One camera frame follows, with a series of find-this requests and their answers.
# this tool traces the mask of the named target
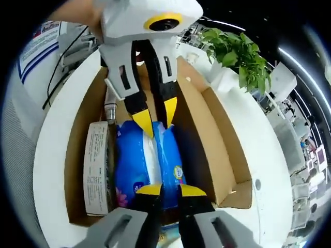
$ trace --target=pink flower print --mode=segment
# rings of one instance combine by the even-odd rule
[[[116,188],[116,196],[117,196],[117,203],[120,207],[125,208],[128,205],[128,201],[126,200],[126,195],[122,195],[122,191]]]

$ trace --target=green plant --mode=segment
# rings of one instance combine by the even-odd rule
[[[265,92],[265,81],[271,80],[266,68],[266,60],[259,55],[259,47],[244,33],[222,32],[217,28],[207,28],[201,39],[209,44],[206,51],[209,62],[214,57],[222,66],[233,69],[239,74],[240,88],[246,87],[247,91],[258,88]]]

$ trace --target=camera lens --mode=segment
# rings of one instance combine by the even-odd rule
[[[149,28],[153,31],[166,31],[178,26],[179,21],[175,19],[163,19],[152,23]]]

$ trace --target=small box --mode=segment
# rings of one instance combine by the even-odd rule
[[[107,215],[111,211],[108,163],[108,123],[89,125],[84,155],[84,200],[89,216]]]

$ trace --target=white table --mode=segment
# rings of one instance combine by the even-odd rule
[[[199,54],[194,65],[206,75],[211,64],[205,52],[186,44],[186,51]],[[94,52],[72,74],[53,102],[43,123],[34,163],[34,200],[39,223],[50,248],[72,247],[85,236],[87,228],[69,223],[64,195],[64,163],[70,130],[78,108],[100,69],[99,52]],[[242,144],[254,186],[252,207],[248,210],[223,208],[246,227],[263,247],[281,247],[292,222],[292,192],[285,158],[262,110],[250,94],[232,89],[221,102]]]

